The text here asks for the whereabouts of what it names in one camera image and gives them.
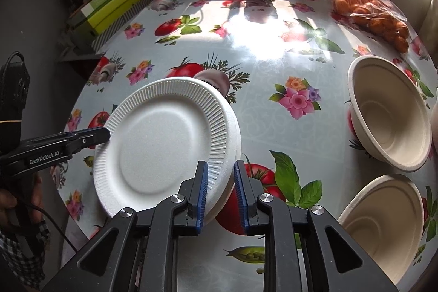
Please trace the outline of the person's left hand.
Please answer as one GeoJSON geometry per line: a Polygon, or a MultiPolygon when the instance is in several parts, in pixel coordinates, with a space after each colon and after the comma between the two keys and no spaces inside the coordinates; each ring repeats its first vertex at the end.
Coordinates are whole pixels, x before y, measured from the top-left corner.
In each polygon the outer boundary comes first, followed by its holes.
{"type": "Polygon", "coordinates": [[[31,194],[27,193],[24,199],[17,199],[9,191],[1,189],[1,227],[10,227],[11,213],[16,210],[17,204],[22,207],[26,203],[24,210],[30,222],[39,223],[42,221],[42,213],[31,207],[31,205],[35,205],[43,208],[42,178],[39,174],[34,175],[32,189],[31,194]]]}

